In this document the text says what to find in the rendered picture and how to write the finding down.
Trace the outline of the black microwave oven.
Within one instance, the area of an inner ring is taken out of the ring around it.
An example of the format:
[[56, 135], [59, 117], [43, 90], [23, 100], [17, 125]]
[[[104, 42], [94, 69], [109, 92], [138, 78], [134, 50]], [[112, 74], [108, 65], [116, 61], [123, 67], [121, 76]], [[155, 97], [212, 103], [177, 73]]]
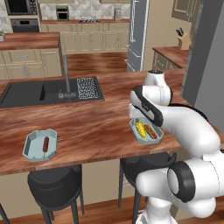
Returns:
[[35, 0], [4, 0], [10, 16], [37, 15]]

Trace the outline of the grey tupperware container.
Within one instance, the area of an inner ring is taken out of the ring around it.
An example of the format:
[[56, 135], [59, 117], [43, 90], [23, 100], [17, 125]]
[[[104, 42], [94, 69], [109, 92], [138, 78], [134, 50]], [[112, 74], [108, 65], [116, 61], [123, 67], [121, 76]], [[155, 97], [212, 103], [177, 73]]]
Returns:
[[[45, 138], [49, 138], [47, 151], [43, 152]], [[57, 132], [53, 129], [34, 130], [28, 134], [23, 149], [23, 156], [29, 162], [47, 161], [55, 156], [57, 149]]]
[[134, 134], [134, 136], [136, 137], [136, 140], [141, 143], [141, 144], [157, 144], [160, 142], [161, 138], [163, 137], [164, 133], [163, 131], [155, 126], [154, 124], [152, 124], [150, 121], [148, 121], [146, 118], [139, 118], [139, 120], [142, 122], [143, 125], [145, 124], [149, 124], [150, 127], [156, 132], [157, 134], [157, 139], [152, 139], [146, 132], [146, 137], [145, 138], [142, 138], [137, 130], [136, 130], [136, 127], [135, 127], [135, 120], [136, 119], [131, 119], [130, 122], [129, 122], [129, 126]]

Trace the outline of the brown corn dog on stick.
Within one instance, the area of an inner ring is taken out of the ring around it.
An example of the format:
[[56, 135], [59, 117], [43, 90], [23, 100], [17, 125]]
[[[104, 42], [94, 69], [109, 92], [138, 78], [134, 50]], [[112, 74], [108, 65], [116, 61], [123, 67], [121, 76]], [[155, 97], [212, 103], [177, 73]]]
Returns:
[[49, 137], [46, 136], [45, 139], [44, 139], [44, 144], [43, 144], [44, 158], [45, 158], [45, 155], [46, 155], [47, 150], [48, 150], [48, 144], [49, 144]]

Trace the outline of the beige island cupboards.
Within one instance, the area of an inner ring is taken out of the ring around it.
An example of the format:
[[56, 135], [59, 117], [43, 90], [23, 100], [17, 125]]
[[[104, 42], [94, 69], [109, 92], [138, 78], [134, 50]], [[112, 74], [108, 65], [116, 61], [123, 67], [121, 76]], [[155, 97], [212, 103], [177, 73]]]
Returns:
[[63, 74], [58, 32], [6, 33], [0, 41], [0, 80]]

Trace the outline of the green toaster oven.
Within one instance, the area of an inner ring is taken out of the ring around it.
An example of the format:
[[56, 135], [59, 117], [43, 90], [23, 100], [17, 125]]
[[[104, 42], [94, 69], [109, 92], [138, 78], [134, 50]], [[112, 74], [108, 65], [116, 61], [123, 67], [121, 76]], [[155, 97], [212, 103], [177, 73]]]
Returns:
[[69, 10], [67, 5], [57, 5], [56, 6], [56, 15], [59, 21], [68, 21], [69, 20]]

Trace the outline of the hot dog in bun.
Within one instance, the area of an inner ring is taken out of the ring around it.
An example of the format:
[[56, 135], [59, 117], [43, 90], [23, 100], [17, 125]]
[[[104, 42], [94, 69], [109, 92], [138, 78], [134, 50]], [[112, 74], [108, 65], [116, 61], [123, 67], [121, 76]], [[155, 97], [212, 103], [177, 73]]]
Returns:
[[156, 132], [150, 127], [149, 124], [145, 124], [144, 125], [144, 129], [147, 132], [147, 134], [152, 138], [152, 139], [157, 139], [158, 136], [156, 134]]

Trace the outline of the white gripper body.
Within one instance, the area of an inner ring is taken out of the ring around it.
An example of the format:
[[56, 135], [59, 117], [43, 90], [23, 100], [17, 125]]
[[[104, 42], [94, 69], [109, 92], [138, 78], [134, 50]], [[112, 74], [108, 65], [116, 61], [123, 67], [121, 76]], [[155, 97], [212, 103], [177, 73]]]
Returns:
[[129, 118], [130, 119], [135, 119], [135, 118], [139, 118], [140, 115], [138, 113], [138, 110], [132, 105], [129, 105]]

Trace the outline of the black bar stool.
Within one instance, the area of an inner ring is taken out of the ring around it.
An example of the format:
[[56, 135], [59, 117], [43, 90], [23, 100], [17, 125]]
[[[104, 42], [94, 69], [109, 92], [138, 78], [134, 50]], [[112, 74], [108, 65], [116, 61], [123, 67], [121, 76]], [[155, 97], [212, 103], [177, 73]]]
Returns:
[[45, 224], [52, 224], [53, 212], [71, 207], [73, 224], [79, 224], [77, 198], [84, 213], [82, 166], [72, 165], [42, 171], [31, 171], [27, 177], [31, 194], [39, 205]]
[[[121, 158], [119, 168], [118, 206], [120, 207], [122, 202], [123, 178], [126, 178], [128, 182], [136, 189], [136, 178], [139, 173], [159, 168], [167, 168], [172, 165], [176, 161], [176, 159], [176, 152], [173, 152], [171, 156], [168, 152], [161, 152], [144, 156]], [[137, 220], [140, 199], [140, 193], [136, 189], [132, 224], [135, 224]]]

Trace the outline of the large grey fridge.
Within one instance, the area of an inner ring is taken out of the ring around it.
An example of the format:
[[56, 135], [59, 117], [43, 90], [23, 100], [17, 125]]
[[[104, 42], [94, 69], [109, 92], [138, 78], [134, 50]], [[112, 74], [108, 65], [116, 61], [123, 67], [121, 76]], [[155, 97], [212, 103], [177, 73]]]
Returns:
[[224, 0], [202, 0], [181, 95], [224, 133]]

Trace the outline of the beige wall cupboards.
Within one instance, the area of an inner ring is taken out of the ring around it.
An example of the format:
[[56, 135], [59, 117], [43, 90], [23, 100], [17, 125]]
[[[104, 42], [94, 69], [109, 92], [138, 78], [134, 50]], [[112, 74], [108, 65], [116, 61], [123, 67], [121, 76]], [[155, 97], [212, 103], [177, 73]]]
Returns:
[[200, 0], [174, 0], [171, 16], [193, 23], [196, 20]]

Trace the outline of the beige cupboard run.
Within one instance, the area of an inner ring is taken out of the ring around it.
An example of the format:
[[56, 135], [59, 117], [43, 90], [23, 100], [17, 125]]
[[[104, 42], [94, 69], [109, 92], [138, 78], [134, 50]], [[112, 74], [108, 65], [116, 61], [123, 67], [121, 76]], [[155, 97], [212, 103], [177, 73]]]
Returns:
[[42, 32], [58, 32], [63, 54], [126, 52], [130, 21], [101, 19], [97, 22], [43, 20]]

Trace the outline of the yellow corn cob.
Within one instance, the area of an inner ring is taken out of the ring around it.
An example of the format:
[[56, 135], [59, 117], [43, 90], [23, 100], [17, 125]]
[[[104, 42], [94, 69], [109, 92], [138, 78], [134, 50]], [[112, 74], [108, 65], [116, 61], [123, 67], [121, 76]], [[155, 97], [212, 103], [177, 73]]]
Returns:
[[144, 126], [143, 126], [142, 122], [139, 119], [135, 120], [135, 127], [136, 127], [136, 130], [137, 130], [138, 134], [142, 138], [145, 138], [146, 137], [146, 131], [144, 129]]

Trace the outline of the black built-in oven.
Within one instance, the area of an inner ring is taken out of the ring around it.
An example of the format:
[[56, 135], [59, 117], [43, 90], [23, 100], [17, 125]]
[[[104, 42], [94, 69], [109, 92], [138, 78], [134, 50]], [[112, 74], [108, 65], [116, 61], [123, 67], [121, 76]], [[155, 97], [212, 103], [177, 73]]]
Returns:
[[10, 23], [14, 32], [39, 32], [39, 22], [36, 18], [15, 18]]

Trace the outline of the grey tap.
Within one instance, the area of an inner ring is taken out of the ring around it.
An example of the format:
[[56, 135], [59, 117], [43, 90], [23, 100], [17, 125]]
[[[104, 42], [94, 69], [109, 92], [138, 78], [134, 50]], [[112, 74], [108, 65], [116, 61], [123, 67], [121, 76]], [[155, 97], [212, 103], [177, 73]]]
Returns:
[[76, 98], [77, 93], [74, 84], [69, 79], [67, 55], [64, 56], [64, 69], [65, 69], [66, 91], [63, 92], [62, 90], [60, 90], [58, 97], [61, 100], [71, 102]]

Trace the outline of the wooden knife block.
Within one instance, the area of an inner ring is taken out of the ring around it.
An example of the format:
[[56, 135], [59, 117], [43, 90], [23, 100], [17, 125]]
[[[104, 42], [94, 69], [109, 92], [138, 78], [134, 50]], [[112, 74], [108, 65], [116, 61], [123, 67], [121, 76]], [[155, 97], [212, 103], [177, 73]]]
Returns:
[[189, 46], [191, 44], [191, 40], [189, 38], [189, 35], [184, 32], [184, 30], [179, 27], [176, 30], [177, 34], [178, 34], [178, 49], [179, 50], [188, 50]]

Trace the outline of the black sink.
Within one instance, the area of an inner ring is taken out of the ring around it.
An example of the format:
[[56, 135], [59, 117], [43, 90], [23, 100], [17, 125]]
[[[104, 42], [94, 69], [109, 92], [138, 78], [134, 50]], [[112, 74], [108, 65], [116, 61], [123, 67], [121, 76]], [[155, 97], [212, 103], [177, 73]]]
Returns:
[[59, 91], [66, 91], [65, 80], [44, 80], [44, 81], [26, 81], [10, 82], [7, 84], [3, 93], [0, 95], [0, 109], [26, 107], [45, 104], [56, 104], [66, 102], [86, 102], [103, 100], [103, 94], [96, 77], [94, 79], [99, 97], [97, 99], [82, 100], [79, 98], [77, 79], [70, 79], [76, 88], [77, 96], [73, 101], [64, 101], [58, 97]]

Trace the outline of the black hob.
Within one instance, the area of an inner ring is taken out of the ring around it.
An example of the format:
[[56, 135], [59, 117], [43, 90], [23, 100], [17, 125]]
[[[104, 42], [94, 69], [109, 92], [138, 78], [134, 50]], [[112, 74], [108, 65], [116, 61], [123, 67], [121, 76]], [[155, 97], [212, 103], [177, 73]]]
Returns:
[[80, 18], [78, 19], [78, 23], [98, 23], [100, 22], [97, 18]]

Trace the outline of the beige cupboards with wooden top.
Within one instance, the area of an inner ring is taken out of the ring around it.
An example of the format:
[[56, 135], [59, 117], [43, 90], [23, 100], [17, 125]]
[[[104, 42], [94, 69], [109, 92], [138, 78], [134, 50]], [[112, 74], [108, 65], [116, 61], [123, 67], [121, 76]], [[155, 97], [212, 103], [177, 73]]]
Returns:
[[186, 67], [188, 51], [179, 50], [176, 46], [153, 47], [152, 68], [165, 71], [184, 69]]

